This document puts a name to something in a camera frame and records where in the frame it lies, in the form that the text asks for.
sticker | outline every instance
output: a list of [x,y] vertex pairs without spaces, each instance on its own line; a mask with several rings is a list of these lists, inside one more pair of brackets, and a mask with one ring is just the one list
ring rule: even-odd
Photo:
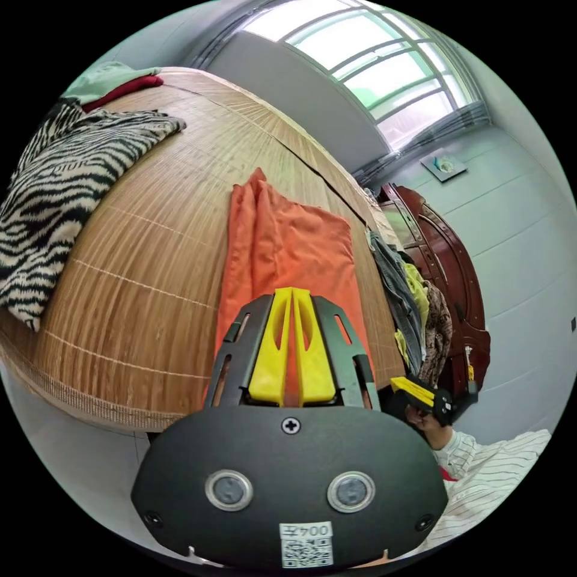
[[307,569],[333,565],[332,525],[319,523],[281,523],[283,569]]

orange towel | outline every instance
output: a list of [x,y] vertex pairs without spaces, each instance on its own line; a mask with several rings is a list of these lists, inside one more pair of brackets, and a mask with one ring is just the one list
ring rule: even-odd
[[[244,186],[234,185],[231,197],[215,354],[240,309],[282,287],[307,289],[341,307],[370,359],[349,224],[284,198],[257,168]],[[285,390],[286,405],[297,406],[292,338]]]

bamboo mat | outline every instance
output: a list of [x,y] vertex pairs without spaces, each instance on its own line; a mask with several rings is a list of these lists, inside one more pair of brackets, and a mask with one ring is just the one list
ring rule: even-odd
[[285,147],[375,228],[354,179],[254,95],[198,70],[161,76],[164,86],[107,108],[160,109],[188,127],[143,157],[93,213],[38,334],[0,310],[8,370],[69,414],[113,429],[161,431],[199,410],[212,369],[230,194],[260,166],[287,198],[348,220],[377,385],[404,374],[363,224]]

person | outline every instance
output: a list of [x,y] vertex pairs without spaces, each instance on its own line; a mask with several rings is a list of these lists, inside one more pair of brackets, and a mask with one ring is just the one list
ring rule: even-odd
[[423,415],[413,407],[407,407],[405,415],[424,433],[439,466],[454,479],[445,481],[448,504],[419,547],[393,559],[385,552],[381,559],[360,567],[411,557],[475,527],[515,490],[551,438],[547,430],[540,430],[484,446],[471,435],[442,427],[432,415]]

white striped shirt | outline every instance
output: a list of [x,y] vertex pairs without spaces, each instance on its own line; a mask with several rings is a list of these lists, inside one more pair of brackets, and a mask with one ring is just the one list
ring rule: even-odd
[[433,451],[439,465],[455,479],[445,481],[447,508],[425,541],[396,559],[442,545],[486,519],[523,480],[550,438],[542,430],[483,446],[471,435],[453,432],[444,449]]

